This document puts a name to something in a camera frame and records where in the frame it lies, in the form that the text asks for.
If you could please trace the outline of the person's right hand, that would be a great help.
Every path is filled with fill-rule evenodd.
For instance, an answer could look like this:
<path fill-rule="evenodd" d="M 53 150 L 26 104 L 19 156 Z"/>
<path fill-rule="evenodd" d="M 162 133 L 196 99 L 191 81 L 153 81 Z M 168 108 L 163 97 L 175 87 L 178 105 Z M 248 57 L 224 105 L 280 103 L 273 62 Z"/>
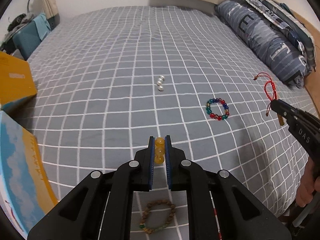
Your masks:
<path fill-rule="evenodd" d="M 314 191 L 319 192 L 319 177 L 315 178 L 315 170 L 315 164 L 309 157 L 296 193 L 296 203 L 300 207 L 311 203 Z"/>

